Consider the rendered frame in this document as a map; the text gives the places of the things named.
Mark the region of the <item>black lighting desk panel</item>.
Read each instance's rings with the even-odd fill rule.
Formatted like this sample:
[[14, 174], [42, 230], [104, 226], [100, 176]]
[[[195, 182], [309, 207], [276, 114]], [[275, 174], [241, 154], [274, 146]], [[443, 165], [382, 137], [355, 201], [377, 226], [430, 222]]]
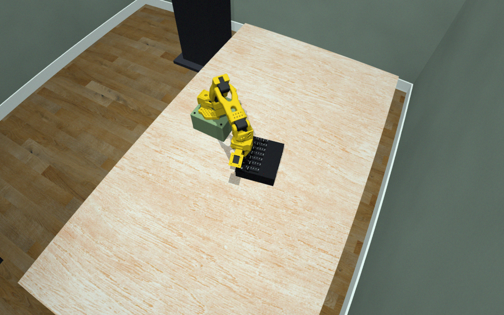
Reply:
[[253, 136], [253, 146], [243, 157], [241, 168], [235, 169], [236, 177], [274, 185], [284, 144]]

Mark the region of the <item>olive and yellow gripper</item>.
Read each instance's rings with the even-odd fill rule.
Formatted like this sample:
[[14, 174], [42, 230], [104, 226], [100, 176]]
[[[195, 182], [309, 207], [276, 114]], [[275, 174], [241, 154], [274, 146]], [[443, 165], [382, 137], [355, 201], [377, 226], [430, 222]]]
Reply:
[[[235, 149], [235, 152], [231, 153], [229, 164], [232, 167], [241, 168], [243, 157], [246, 157], [251, 151], [253, 146], [253, 138], [249, 141], [237, 141], [234, 136], [231, 139], [231, 148]], [[243, 152], [244, 151], [244, 155]]]

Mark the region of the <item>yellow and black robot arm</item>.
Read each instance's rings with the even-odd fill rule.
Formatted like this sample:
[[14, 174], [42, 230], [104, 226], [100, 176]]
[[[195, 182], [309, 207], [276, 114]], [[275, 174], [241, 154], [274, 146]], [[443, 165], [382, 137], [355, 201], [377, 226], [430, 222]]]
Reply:
[[[230, 83], [228, 74], [222, 74], [213, 77], [210, 91], [204, 90], [198, 97], [201, 108], [198, 110], [206, 120], [220, 119], [221, 115], [226, 114], [227, 119], [232, 126], [232, 134], [237, 141], [249, 141], [253, 138], [253, 128], [247, 115], [238, 100], [237, 90]], [[228, 92], [231, 93], [231, 101], [227, 101]], [[212, 108], [214, 110], [212, 110]], [[232, 112], [231, 109], [237, 111]], [[236, 114], [236, 115], [235, 115]]]

